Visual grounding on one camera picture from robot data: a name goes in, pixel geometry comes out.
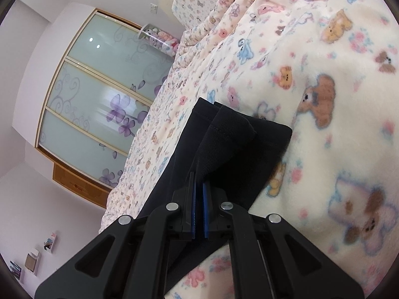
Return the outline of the black pants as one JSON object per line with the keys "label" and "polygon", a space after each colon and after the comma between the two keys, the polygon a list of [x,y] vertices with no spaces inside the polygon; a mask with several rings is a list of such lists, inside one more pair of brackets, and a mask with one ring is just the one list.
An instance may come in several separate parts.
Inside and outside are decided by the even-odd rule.
{"label": "black pants", "polygon": [[203,185],[224,190],[228,201],[249,209],[281,160],[292,129],[199,99],[140,217],[172,200],[194,172],[196,194]]}

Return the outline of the wooden door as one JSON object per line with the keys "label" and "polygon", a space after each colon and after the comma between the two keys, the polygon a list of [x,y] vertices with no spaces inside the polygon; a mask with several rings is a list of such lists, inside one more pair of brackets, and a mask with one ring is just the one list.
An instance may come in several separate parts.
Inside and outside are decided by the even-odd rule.
{"label": "wooden door", "polygon": [[58,164],[53,166],[53,181],[85,200],[106,208],[108,189],[97,186]]}

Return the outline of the floral glass sliding wardrobe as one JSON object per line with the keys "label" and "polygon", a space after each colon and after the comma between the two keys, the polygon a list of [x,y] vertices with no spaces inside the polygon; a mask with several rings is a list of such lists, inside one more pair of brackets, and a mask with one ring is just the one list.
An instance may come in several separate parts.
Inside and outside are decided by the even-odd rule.
{"label": "floral glass sliding wardrobe", "polygon": [[142,28],[94,11],[64,53],[39,121],[38,148],[108,190],[174,60],[139,39]]}

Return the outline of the cartoon bear fleece blanket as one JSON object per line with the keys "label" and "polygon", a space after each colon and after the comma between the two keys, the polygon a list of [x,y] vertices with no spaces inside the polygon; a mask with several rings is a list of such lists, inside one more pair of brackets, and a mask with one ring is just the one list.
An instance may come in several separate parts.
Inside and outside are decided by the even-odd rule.
{"label": "cartoon bear fleece blanket", "polygon": [[366,296],[398,256],[398,23],[384,0],[216,0],[186,30],[107,200],[137,217],[198,99],[292,139],[250,213],[278,213]]}

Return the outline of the plush toy tube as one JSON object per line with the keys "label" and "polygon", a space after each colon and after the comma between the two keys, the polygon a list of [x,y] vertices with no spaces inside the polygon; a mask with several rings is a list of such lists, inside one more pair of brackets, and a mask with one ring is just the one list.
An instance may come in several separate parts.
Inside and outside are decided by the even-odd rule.
{"label": "plush toy tube", "polygon": [[170,57],[175,57],[180,45],[179,39],[151,24],[140,29],[139,39],[145,39],[149,45]]}

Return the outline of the lower white wall shelf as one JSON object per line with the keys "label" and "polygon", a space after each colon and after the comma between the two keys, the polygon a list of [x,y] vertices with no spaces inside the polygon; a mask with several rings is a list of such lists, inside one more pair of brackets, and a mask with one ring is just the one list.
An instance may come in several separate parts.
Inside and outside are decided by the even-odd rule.
{"label": "lower white wall shelf", "polygon": [[47,240],[43,242],[43,249],[47,252],[52,253],[53,246],[56,240],[57,240],[57,233],[52,232],[51,235],[47,238]]}

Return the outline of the wall light switch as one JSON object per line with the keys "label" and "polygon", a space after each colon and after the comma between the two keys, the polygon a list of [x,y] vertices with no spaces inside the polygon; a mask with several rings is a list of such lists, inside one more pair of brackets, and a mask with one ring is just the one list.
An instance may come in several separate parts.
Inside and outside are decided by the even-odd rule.
{"label": "wall light switch", "polygon": [[158,11],[158,6],[156,4],[151,3],[150,4],[150,12],[153,14],[156,14]]}

